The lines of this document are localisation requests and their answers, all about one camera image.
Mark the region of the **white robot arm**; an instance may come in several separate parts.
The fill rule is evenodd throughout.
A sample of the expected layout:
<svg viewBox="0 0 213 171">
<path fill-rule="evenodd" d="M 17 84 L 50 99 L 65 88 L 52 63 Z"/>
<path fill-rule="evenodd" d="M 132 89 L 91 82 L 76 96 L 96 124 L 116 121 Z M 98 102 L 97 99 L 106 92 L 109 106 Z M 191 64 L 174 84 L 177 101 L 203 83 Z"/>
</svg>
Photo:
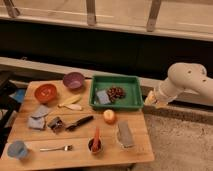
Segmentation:
<svg viewBox="0 0 213 171">
<path fill-rule="evenodd" d="M 207 76 L 206 68 L 198 63 L 178 62 L 169 67 L 167 78 L 148 93 L 144 104 L 162 108 L 186 89 L 213 102 L 213 78 Z"/>
</svg>

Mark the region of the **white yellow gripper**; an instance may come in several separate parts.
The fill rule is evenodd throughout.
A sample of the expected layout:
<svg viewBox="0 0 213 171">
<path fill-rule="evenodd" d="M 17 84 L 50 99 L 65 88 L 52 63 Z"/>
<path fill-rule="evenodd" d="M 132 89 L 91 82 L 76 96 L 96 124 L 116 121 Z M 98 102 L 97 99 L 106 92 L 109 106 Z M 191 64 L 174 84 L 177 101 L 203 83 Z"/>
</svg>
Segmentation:
<svg viewBox="0 0 213 171">
<path fill-rule="evenodd" d="M 166 95 L 159 91 L 150 91 L 145 98 L 145 105 L 151 105 L 155 108 L 163 108 L 167 105 Z"/>
</svg>

